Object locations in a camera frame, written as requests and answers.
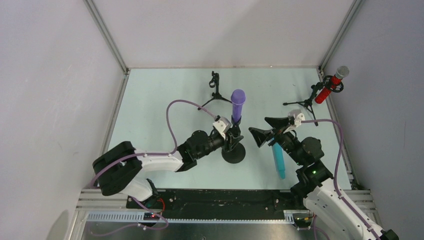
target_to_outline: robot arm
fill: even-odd
[[[222,153],[230,153],[243,139],[239,123],[230,123],[225,117],[218,116],[213,130],[208,135],[197,130],[174,153],[136,152],[131,142],[124,141],[96,159],[92,166],[97,174],[109,164],[127,157],[98,178],[98,184],[104,196],[123,193],[144,202],[145,205],[155,203],[159,196],[155,185],[146,179],[146,172],[172,171],[183,172],[197,165],[197,160],[222,148]]]
[[[291,112],[285,118],[265,117],[265,121],[273,127],[271,130],[249,128],[258,147],[268,141],[269,146],[279,144],[297,165],[302,166],[296,170],[299,182],[290,189],[295,202],[319,216],[340,239],[376,240],[375,232],[381,240],[399,240],[392,230],[384,231],[370,220],[337,186],[341,193],[338,195],[333,174],[320,160],[324,156],[320,140],[307,137],[300,142],[290,132],[304,119],[300,111]]]

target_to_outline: silver microphone head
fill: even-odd
[[[347,66],[339,66],[335,71],[335,77],[338,79],[346,78],[349,75],[349,68]]]

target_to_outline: robotic hand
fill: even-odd
[[[392,230],[384,231],[370,220],[337,185],[320,160],[324,152],[319,139],[307,137],[300,142],[290,132],[304,120],[300,110],[295,110],[289,117],[265,117],[271,130],[249,128],[259,148],[269,141],[269,146],[279,144],[297,165],[302,166],[296,170],[299,182],[290,189],[297,204],[319,216],[340,239],[399,240]]]
[[[136,198],[146,206],[151,206],[157,201],[159,194],[153,182],[145,178],[146,172],[187,171],[197,165],[198,159],[219,148],[222,148],[225,160],[240,162],[245,152],[239,154],[240,148],[244,150],[239,144],[243,139],[239,123],[240,120],[233,122],[232,125],[227,118],[217,116],[209,136],[205,131],[197,130],[179,145],[174,153],[137,154],[131,142],[121,142],[92,164],[94,172],[98,174],[111,163],[127,157],[122,163],[112,166],[98,177],[101,193],[104,196],[123,193]]]

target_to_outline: purple cylinder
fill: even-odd
[[[238,123],[242,118],[242,107],[246,101],[245,92],[241,89],[236,89],[231,94],[232,102],[232,120]]]

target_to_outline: tripod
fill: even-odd
[[[316,85],[310,86],[310,88],[312,89],[312,93],[308,99],[305,99],[303,101],[285,102],[283,103],[283,105],[287,106],[291,104],[299,104],[312,114],[314,120],[317,120],[315,118],[314,109],[312,108],[312,100],[314,100],[314,98],[317,96],[318,91],[324,88],[324,85],[325,82],[318,82]]]
[[[212,99],[210,99],[205,104],[203,104],[202,107],[206,106],[206,104],[212,102],[213,100],[223,100],[223,101],[232,103],[230,100],[226,99],[220,94],[220,74],[219,73],[215,73],[214,71],[212,71],[212,80],[210,80],[209,82],[209,87],[211,89],[215,88],[215,92],[212,92]]]

